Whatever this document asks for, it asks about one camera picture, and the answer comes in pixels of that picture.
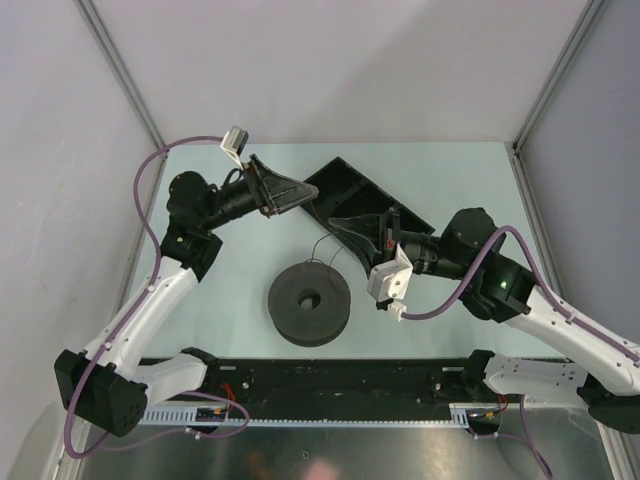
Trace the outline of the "black cable spool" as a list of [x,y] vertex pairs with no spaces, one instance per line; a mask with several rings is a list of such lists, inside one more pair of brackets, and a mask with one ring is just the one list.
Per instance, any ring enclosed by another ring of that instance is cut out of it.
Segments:
[[347,326],[351,292],[334,268],[302,262],[276,277],[267,305],[274,327],[283,338],[297,346],[319,347],[335,340]]

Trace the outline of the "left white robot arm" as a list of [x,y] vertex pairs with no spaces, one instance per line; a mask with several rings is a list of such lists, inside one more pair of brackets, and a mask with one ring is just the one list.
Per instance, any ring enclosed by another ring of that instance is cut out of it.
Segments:
[[232,170],[221,186],[185,171],[169,185],[169,225],[155,240],[156,259],[134,299],[79,353],[63,351],[54,363],[61,400],[67,411],[64,437],[75,418],[108,434],[129,434],[150,407],[187,391],[214,397],[221,376],[209,368],[211,355],[187,348],[175,357],[143,366],[151,339],[181,300],[205,277],[223,242],[219,228],[257,211],[283,214],[319,194],[317,187],[280,175],[257,156]]

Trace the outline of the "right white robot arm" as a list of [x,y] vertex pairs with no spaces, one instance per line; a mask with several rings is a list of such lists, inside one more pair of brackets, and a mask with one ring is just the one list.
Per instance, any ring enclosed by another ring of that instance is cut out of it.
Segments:
[[[552,364],[475,351],[461,376],[469,399],[531,396],[583,408],[609,428],[638,434],[638,345],[554,293],[516,228],[496,226],[480,207],[458,211],[438,236],[402,229],[395,211],[329,224],[359,258],[377,307],[394,320],[430,320],[460,302],[475,318],[523,331],[568,360]],[[418,275],[458,285],[436,309],[411,313],[403,299]]]

